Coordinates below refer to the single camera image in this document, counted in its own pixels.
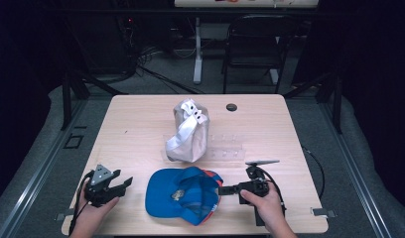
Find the baseball cap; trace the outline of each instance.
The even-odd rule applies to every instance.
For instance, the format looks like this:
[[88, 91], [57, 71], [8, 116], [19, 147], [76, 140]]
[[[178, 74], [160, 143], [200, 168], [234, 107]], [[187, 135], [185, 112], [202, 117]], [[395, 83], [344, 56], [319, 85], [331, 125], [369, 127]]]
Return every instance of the baseball cap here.
[[182, 217], [197, 226], [209, 219], [220, 201], [221, 177], [198, 167], [162, 169], [149, 180], [146, 210], [155, 217]]

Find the black chair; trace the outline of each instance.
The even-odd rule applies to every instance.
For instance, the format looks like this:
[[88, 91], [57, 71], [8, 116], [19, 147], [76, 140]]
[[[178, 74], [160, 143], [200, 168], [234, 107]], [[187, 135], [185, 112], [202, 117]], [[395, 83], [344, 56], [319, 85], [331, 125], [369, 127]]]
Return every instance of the black chair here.
[[299, 21], [289, 16], [246, 15], [230, 24], [222, 65], [223, 93], [227, 87], [227, 69], [265, 68], [278, 70], [274, 93], [280, 86], [287, 51], [295, 37]]

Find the person's arm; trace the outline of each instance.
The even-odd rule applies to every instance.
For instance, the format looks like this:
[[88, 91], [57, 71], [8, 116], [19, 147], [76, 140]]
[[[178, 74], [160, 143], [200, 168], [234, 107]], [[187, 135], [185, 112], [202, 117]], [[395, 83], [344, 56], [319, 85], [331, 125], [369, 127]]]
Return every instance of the person's arm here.
[[94, 207], [87, 204], [87, 200], [84, 198], [84, 189], [85, 186], [82, 188], [78, 204], [79, 209], [83, 207], [84, 209], [78, 212], [79, 216], [76, 219], [75, 227], [69, 236], [71, 238], [92, 237], [103, 218], [119, 201], [119, 197], [115, 197], [100, 207]]
[[271, 233], [271, 235], [273, 235], [273, 237], [297, 237], [283, 215], [280, 197], [274, 184], [268, 182], [268, 186], [269, 192], [264, 197], [257, 196], [244, 189], [240, 192], [240, 195], [257, 207], [259, 216], [261, 216], [265, 223], [265, 228]]

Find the table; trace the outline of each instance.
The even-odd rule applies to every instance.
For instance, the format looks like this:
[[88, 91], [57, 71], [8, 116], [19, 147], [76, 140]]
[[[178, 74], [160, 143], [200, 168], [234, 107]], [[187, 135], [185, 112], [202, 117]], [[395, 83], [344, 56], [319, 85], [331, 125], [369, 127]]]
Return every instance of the table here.
[[[166, 138], [176, 133], [173, 108], [186, 98], [208, 109], [208, 149], [233, 140], [238, 145], [235, 150], [241, 153], [238, 157], [213, 160], [208, 155], [191, 165], [165, 159]], [[237, 110], [226, 110], [229, 103], [235, 104]], [[111, 171], [121, 170], [120, 177], [110, 186], [130, 177], [134, 179], [97, 233], [119, 236], [266, 234], [264, 227], [255, 226], [253, 208], [240, 205], [237, 195], [223, 196], [213, 216], [200, 226], [193, 226], [182, 218], [152, 217], [145, 210], [148, 181], [159, 169], [198, 166], [218, 173], [224, 180], [223, 185], [234, 185], [249, 180], [244, 162], [255, 160], [280, 160], [261, 168], [279, 184], [287, 207], [286, 219], [295, 232], [327, 231], [327, 221], [312, 214], [312, 208], [322, 207], [321, 202], [281, 95], [115, 96], [83, 175], [102, 164]], [[64, 234], [68, 234], [70, 221], [71, 216], [66, 217], [62, 227]]]
[[[317, 7], [319, 0], [175, 0], [175, 7], [182, 8], [308, 8]], [[196, 18], [196, 65], [194, 67], [194, 84], [202, 82], [203, 56], [201, 51], [200, 18]], [[271, 80], [277, 82], [277, 71], [270, 70]]]

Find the transparent acrylic sheet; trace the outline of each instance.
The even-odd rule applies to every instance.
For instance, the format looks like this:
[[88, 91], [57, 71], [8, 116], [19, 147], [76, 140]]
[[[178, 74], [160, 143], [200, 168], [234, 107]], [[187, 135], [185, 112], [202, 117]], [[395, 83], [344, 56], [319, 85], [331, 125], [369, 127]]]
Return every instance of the transparent acrylic sheet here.
[[[164, 135], [164, 143], [173, 136]], [[228, 163], [242, 165], [245, 161], [245, 150], [242, 148], [244, 136], [242, 135], [208, 135], [205, 154], [193, 163], [193, 165], [203, 165], [204, 163]], [[166, 156], [166, 150], [161, 151], [164, 163], [172, 162]]]

